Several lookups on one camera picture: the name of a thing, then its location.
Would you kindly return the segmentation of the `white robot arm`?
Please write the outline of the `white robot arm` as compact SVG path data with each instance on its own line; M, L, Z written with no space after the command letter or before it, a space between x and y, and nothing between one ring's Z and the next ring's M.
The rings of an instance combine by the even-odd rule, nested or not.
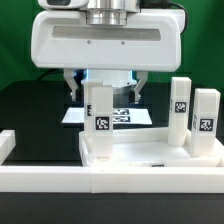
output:
M172 0L38 0L31 58L39 68L61 68L76 101L78 69L115 88L138 94L147 73L181 64L186 9Z

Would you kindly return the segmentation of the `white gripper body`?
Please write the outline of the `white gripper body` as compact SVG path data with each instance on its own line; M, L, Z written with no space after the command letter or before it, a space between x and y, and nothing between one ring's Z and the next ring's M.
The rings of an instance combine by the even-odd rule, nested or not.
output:
M40 68L171 72L181 64L182 10L130 13L124 26L89 25L82 11L46 10L34 20L31 58Z

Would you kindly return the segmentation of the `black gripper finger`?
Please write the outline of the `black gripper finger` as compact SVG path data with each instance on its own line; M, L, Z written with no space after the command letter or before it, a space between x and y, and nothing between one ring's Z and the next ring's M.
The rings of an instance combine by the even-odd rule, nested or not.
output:
M76 100L76 91L78 89L78 84L76 83L74 79L74 70L70 68L64 69L64 79L67 82L68 86L71 89L71 97L72 100Z
M130 102L138 102L141 98L140 91L144 87L145 83L148 79L148 73L145 71L137 72L138 82L135 87L129 92L129 101Z

